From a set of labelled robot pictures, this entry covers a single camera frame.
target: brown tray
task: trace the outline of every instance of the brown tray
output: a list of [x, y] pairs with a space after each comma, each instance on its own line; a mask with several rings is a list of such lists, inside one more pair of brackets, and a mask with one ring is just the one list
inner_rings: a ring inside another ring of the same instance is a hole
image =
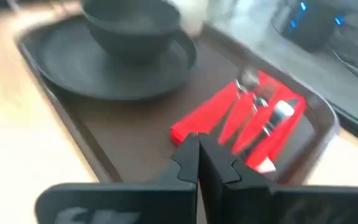
[[247, 63], [304, 96], [308, 105], [283, 153], [274, 162], [277, 171], [269, 174], [271, 179], [302, 183], [339, 129], [334, 111], [321, 96], [208, 26], [197, 40], [198, 61], [191, 78], [177, 91], [136, 102], [95, 100], [69, 93], [48, 81], [37, 66], [43, 37], [54, 26], [26, 33], [19, 48], [102, 182], [145, 181], [157, 175], [175, 150], [170, 126], [233, 81], [238, 69]]

